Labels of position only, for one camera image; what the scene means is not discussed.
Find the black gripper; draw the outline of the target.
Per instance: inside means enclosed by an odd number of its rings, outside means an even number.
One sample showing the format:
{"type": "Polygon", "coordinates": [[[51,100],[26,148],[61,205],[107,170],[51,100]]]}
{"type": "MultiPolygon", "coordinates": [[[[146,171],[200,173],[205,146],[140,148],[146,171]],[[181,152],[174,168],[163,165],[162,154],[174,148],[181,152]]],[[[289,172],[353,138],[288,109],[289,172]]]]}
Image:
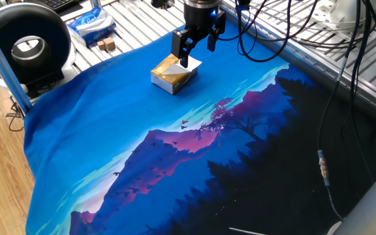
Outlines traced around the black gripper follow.
{"type": "Polygon", "coordinates": [[[191,37],[208,37],[207,49],[215,51],[219,35],[225,32],[226,13],[220,12],[219,7],[196,8],[184,6],[185,29],[172,32],[171,53],[180,60],[180,65],[187,68],[188,57],[197,41],[191,37]]]}

